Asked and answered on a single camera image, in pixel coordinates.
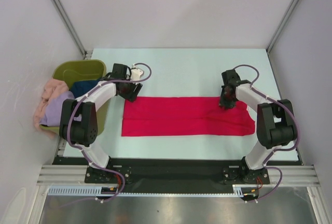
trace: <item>lavender cloth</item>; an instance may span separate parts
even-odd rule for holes
[[[40,124],[48,127],[59,127],[61,120],[62,104],[67,99],[74,99],[72,92],[67,91],[53,99],[46,107],[45,115],[40,120]]]

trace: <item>metallic floor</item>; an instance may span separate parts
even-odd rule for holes
[[[258,204],[239,198],[117,197],[59,207],[77,199],[48,196],[39,224],[317,223],[306,188],[279,188]]]

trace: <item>olive green bin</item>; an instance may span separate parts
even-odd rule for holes
[[[54,71],[53,78],[63,80],[69,88],[74,82],[83,80],[97,80],[106,75],[106,65],[99,60],[70,61],[62,63]],[[98,135],[104,131],[105,120],[109,100],[97,111]],[[59,134],[59,127],[47,127],[40,125],[43,130],[48,130]]]

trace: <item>red towel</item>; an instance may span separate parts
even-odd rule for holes
[[[255,133],[247,105],[219,107],[219,97],[137,97],[124,104],[122,136],[228,135]]]

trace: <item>folded cloth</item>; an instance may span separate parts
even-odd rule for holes
[[[40,124],[47,125],[48,127],[59,127],[61,121],[62,104],[67,99],[74,99],[72,92],[64,92],[58,97],[53,99],[46,107],[46,112],[40,120]]]
[[[255,133],[247,105],[219,107],[219,97],[137,97],[124,104],[122,136],[232,135]]]
[[[92,88],[97,86],[99,82],[98,80],[83,80],[83,81],[77,81],[73,84],[70,91],[73,93],[75,98],[81,97],[82,95],[89,92]]]
[[[41,102],[39,103],[39,105],[34,113],[33,123],[34,123],[35,128],[39,131],[43,131],[51,138],[54,138],[56,134],[51,131],[42,130],[39,127],[39,122],[45,115],[47,105],[53,99],[55,99],[60,94],[66,92],[68,90],[69,90],[69,88],[64,81],[56,80],[53,78],[49,79],[48,82],[44,86],[44,92],[41,95]]]

